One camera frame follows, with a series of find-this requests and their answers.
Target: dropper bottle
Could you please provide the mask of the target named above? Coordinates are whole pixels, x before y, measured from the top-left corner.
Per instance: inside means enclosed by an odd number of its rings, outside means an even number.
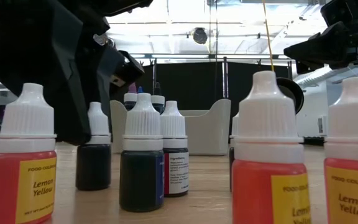
[[[293,100],[274,72],[257,72],[240,102],[233,162],[233,224],[311,223],[308,176]]]
[[[328,223],[358,223],[358,77],[342,82],[342,94],[329,107],[324,144]]]
[[[236,145],[234,137],[236,137],[238,134],[239,115],[240,115],[240,112],[238,112],[233,117],[232,125],[231,125],[230,148],[229,148],[230,192],[232,190],[232,166],[233,166],[233,162],[234,162],[234,147]]]
[[[124,94],[124,106],[130,111],[133,109],[137,101],[136,84],[132,83],[129,85],[128,92]]]
[[[119,204],[130,212],[160,208],[164,198],[164,152],[160,114],[151,96],[139,93],[128,111],[121,153]]]
[[[155,84],[154,95],[152,95],[152,104],[156,111],[162,114],[165,110],[165,97],[162,96],[160,83]]]
[[[109,120],[100,102],[88,110],[91,139],[77,148],[75,186],[78,190],[102,190],[111,183]]]
[[[165,153],[166,197],[180,197],[189,190],[189,150],[185,117],[179,113],[176,101],[167,101],[161,114],[161,133]]]
[[[0,223],[42,223],[55,201],[53,108],[43,86],[25,83],[6,105],[0,132]]]

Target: yellow wire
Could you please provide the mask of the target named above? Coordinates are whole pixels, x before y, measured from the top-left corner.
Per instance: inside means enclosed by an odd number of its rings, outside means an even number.
[[[264,4],[264,11],[265,11],[265,23],[266,23],[266,33],[267,33],[267,44],[268,44],[268,51],[269,51],[269,54],[270,54],[270,63],[272,64],[272,71],[274,72],[272,46],[270,45],[269,25],[267,24],[266,2],[265,2],[265,0],[262,0],[262,2],[263,2],[263,4]]]

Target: red liquid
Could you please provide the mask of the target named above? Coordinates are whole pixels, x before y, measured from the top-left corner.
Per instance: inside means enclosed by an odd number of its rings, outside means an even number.
[[[55,151],[0,154],[0,224],[16,223],[20,161],[49,159],[54,157],[56,157]],[[25,224],[44,222],[48,220],[51,215],[52,213]]]
[[[303,164],[272,164],[235,160],[233,224],[273,224],[272,175],[307,173]]]
[[[332,159],[332,158],[327,158],[324,161],[324,175],[325,175],[325,179],[326,179],[326,183],[328,182],[327,178],[327,172],[326,172],[326,168],[327,166],[329,167],[334,167],[334,168],[340,168],[340,169],[347,169],[347,170],[358,170],[358,161],[352,161],[352,160],[346,160],[346,159]],[[327,214],[328,214],[328,223],[331,223],[331,217],[330,217],[330,212],[329,212],[329,197],[328,197],[328,186],[326,184],[326,193],[327,193]]]

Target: yellow label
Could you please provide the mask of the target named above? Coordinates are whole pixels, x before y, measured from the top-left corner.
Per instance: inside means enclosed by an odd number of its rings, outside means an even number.
[[[307,174],[273,175],[274,224],[310,224]]]
[[[20,162],[16,223],[44,217],[55,201],[56,157]]]
[[[358,224],[358,171],[326,167],[331,224]]]

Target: white label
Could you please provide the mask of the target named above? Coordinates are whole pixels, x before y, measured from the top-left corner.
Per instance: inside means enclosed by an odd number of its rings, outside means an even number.
[[[189,189],[189,153],[171,153],[169,156],[169,188],[168,194],[179,194]]]

